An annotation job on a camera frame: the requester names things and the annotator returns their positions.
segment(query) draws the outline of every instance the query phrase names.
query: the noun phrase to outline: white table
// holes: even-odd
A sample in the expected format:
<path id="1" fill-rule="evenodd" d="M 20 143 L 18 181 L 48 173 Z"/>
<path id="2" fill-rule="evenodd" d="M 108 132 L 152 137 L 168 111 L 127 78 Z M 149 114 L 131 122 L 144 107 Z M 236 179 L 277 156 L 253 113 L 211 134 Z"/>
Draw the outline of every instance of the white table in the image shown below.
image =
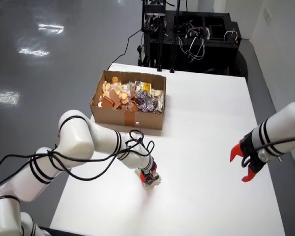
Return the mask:
<path id="1" fill-rule="evenodd" d="M 51 228 L 92 236 L 285 235 L 267 165 L 244 183 L 241 158 L 230 163 L 232 147 L 257 125 L 244 78 L 122 64 L 110 70 L 167 77 L 163 130 L 144 130 L 162 182 L 146 192 L 118 161 L 92 182 L 69 177 Z M 72 171 L 90 177 L 106 165 Z"/>

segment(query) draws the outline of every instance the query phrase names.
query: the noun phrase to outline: white robotic arm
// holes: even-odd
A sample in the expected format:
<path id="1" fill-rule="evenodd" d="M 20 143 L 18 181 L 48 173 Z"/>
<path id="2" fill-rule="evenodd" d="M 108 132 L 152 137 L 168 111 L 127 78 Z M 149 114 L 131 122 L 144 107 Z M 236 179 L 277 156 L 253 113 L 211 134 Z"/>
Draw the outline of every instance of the white robotic arm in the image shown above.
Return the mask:
<path id="1" fill-rule="evenodd" d="M 246 134 L 231 151 L 231 162 L 238 155 L 243 157 L 242 167 L 248 166 L 249 182 L 262 167 L 273 159 L 295 148 L 295 102 L 266 119 Z"/>
<path id="2" fill-rule="evenodd" d="M 122 135 L 91 122 L 80 111 L 71 110 L 59 120 L 59 137 L 55 150 L 40 148 L 36 153 L 45 153 L 45 157 L 32 157 L 16 176 L 0 186 L 0 235 L 20 235 L 24 227 L 21 228 L 19 200 L 33 201 L 64 168 L 82 165 L 92 158 L 94 150 L 116 156 L 128 168 L 139 168 L 141 180 L 147 185 L 160 180 L 153 157 L 141 143 L 142 137 L 134 132 Z"/>

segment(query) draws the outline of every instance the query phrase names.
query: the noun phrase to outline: cookie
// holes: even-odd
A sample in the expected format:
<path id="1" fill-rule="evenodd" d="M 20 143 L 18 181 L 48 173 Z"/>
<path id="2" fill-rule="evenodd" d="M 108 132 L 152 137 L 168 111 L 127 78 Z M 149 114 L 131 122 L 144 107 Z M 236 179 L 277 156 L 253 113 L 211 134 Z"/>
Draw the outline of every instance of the cookie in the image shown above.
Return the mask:
<path id="1" fill-rule="evenodd" d="M 128 98 L 128 94 L 126 92 L 122 92 L 121 93 L 121 97 L 122 100 L 125 100 L 126 98 Z"/>
<path id="2" fill-rule="evenodd" d="M 103 108 L 113 108 L 114 102 L 109 99 L 107 96 L 103 98 L 102 107 Z"/>
<path id="3" fill-rule="evenodd" d="M 113 77 L 113 83 L 118 83 L 118 78 L 116 76 Z"/>
<path id="4" fill-rule="evenodd" d="M 114 89 L 110 91 L 109 95 L 115 104 L 120 103 L 120 98 Z"/>
<path id="5" fill-rule="evenodd" d="M 103 97 L 103 102 L 104 100 L 108 101 L 109 103 L 111 103 L 112 105 L 114 104 L 114 101 L 111 100 L 108 96 Z"/>
<path id="6" fill-rule="evenodd" d="M 107 83 L 107 84 L 105 85 L 105 91 L 109 91 L 109 90 L 110 90 L 110 84 Z"/>
<path id="7" fill-rule="evenodd" d="M 121 103 L 116 103 L 113 107 L 114 110 L 117 110 L 121 106 Z"/>
<path id="8" fill-rule="evenodd" d="M 128 102 L 129 102 L 128 97 L 127 97 L 126 99 L 124 99 L 124 100 L 121 100 L 121 103 L 122 103 L 122 104 L 127 104 Z"/>

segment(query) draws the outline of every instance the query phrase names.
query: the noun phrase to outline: gray floor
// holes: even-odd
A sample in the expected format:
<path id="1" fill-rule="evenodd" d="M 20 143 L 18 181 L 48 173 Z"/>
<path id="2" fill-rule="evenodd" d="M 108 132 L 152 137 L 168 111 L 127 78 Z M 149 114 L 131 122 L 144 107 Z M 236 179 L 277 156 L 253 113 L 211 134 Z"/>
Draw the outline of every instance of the gray floor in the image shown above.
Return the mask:
<path id="1" fill-rule="evenodd" d="M 210 7 L 203 6 L 200 11 Z M 67 110 L 90 116 L 89 101 L 102 70 L 124 51 L 128 36 L 140 29 L 140 18 L 140 0 L 0 0 L 0 93 L 19 95 L 17 102 L 0 103 L 0 159 L 53 147 L 59 117 Z M 131 39 L 120 63 L 137 64 L 140 39 L 141 34 Z M 250 42 L 243 40 L 240 51 L 260 123 L 275 109 Z M 21 163 L 7 161 L 0 180 Z M 282 164 L 269 167 L 286 235 L 294 236 L 294 161 L 288 154 Z M 22 211 L 48 227 L 66 180 L 60 174 L 34 202 L 22 203 Z"/>

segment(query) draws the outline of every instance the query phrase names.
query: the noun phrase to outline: cardboard box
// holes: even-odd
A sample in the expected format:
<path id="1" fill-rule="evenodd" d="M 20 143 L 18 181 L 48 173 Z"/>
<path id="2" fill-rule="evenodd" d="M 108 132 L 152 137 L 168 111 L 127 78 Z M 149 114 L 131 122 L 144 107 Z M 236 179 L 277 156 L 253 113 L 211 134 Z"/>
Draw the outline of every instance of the cardboard box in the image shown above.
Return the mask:
<path id="1" fill-rule="evenodd" d="M 131 112 L 123 110 L 113 110 L 98 107 L 99 97 L 103 95 L 102 85 L 105 80 L 108 83 L 112 82 L 112 78 L 117 76 L 122 84 L 129 81 L 135 82 L 136 80 L 152 84 L 153 89 L 161 89 L 164 91 L 164 104 L 162 114 Z M 165 113 L 165 99 L 166 98 L 166 77 L 161 75 L 152 75 L 146 73 L 136 72 L 120 72 L 120 71 L 107 71 L 105 70 L 98 82 L 95 95 L 90 102 L 90 109 L 93 113 L 97 123 L 118 124 L 126 126 L 135 126 L 136 122 L 140 123 L 142 128 L 162 129 L 163 117 Z"/>

